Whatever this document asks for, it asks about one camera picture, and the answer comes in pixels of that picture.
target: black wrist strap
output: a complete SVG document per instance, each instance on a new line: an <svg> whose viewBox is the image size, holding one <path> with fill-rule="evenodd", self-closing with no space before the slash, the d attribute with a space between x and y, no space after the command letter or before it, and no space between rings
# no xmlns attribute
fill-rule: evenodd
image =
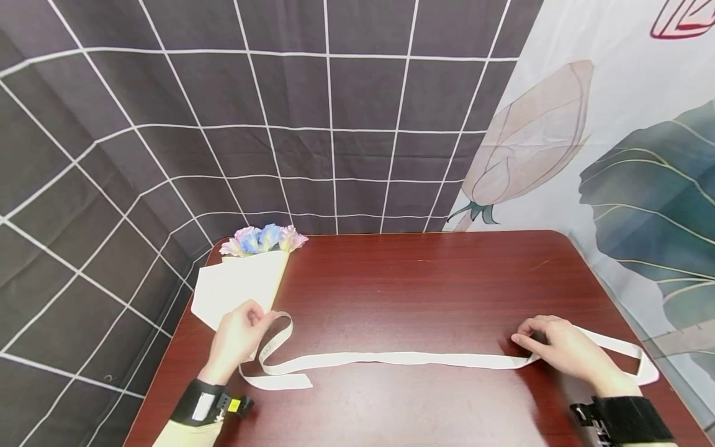
<svg viewBox="0 0 715 447"><path fill-rule="evenodd" d="M194 379L186 387L170 419L185 426L200 427L223 421L226 412L244 418L251 407L253 401L246 396L231 398L225 386Z"/></svg>
<svg viewBox="0 0 715 447"><path fill-rule="evenodd" d="M593 398L591 405L571 407L582 426L594 426L605 432L616 445L675 441L651 401L640 396Z"/></svg>

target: flower bouquet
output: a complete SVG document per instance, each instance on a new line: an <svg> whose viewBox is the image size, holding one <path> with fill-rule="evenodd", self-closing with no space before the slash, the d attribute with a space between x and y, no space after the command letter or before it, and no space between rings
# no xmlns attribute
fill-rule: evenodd
<svg viewBox="0 0 715 447"><path fill-rule="evenodd" d="M290 225L246 227L221 245L222 263L203 267L191 311L216 330L225 313L247 300L271 310L290 253L308 240Z"/></svg>
<svg viewBox="0 0 715 447"><path fill-rule="evenodd" d="M276 250L292 252L301 248L308 240L295 230L295 227L279 227L276 224L268 224L262 230L256 227L246 227L236 231L228 242L221 245L219 252L226 255L224 259L231 257L249 257Z"/></svg>

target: wrist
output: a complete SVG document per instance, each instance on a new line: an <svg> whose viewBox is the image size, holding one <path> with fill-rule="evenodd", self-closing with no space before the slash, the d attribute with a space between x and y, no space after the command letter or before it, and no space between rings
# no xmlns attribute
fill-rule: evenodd
<svg viewBox="0 0 715 447"><path fill-rule="evenodd" d="M225 368L217 368L208 362L206 366L201 369L196 378L208 385L226 386L232 374L233 371L226 371Z"/></svg>
<svg viewBox="0 0 715 447"><path fill-rule="evenodd" d="M599 398L643 395L633 378L626 375L623 371L603 375L591 380L591 386Z"/></svg>

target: red-brown tabletop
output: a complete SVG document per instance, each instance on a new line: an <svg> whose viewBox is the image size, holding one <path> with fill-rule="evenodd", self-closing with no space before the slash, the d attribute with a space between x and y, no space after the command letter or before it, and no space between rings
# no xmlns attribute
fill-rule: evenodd
<svg viewBox="0 0 715 447"><path fill-rule="evenodd" d="M218 262L215 247L207 264ZM127 446L154 442L207 359L213 331L189 307ZM311 237L291 254L274 309L293 316L295 331L268 363L340 351L527 356L509 335L537 314L638 342L568 239L549 231ZM635 371L635 360L616 360ZM544 362L520 370L356 363L307 374L314 388L286 391L234 374L232 394L256 404L247 420L227 419L217 445L585 445L568 404L589 402L590 390ZM711 445L665 378L643 392L680 446Z"/></svg>

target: artificial flower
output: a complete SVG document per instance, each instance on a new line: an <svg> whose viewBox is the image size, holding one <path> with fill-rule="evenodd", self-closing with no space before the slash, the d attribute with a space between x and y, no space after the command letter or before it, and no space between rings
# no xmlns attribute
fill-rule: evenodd
<svg viewBox="0 0 715 447"><path fill-rule="evenodd" d="M229 239L228 242L224 242L223 244L221 244L221 249L219 250L219 253L221 253L222 255L246 257L246 253L241 250L241 246L239 245L238 240L234 237Z"/></svg>
<svg viewBox="0 0 715 447"><path fill-rule="evenodd" d="M270 251L280 239L281 228L276 224L268 224L263 227L258 235L258 250L261 253Z"/></svg>
<svg viewBox="0 0 715 447"><path fill-rule="evenodd" d="M279 227L268 224L262 230L256 227L242 228L219 249L222 255L247 257L273 250L292 252L302 247L308 238L295 230L295 227Z"/></svg>
<svg viewBox="0 0 715 447"><path fill-rule="evenodd" d="M247 235L247 234L249 234L249 233L252 233L252 232L254 232L256 229L257 229L256 227L241 228L240 230L236 231L236 233L234 233L233 237L234 237L236 240L241 240L241 238L242 238L244 235Z"/></svg>
<svg viewBox="0 0 715 447"><path fill-rule="evenodd" d="M241 250L250 255L260 253L260 248L258 247L258 236L260 235L261 230L255 227L248 227L244 228L243 230L236 231L236 235L238 235L239 233L240 238L237 239Z"/></svg>
<svg viewBox="0 0 715 447"><path fill-rule="evenodd" d="M288 225L280 229L280 241L278 242L278 246L284 252L290 253L297 248L301 248L307 240L308 238L296 231L295 227Z"/></svg>

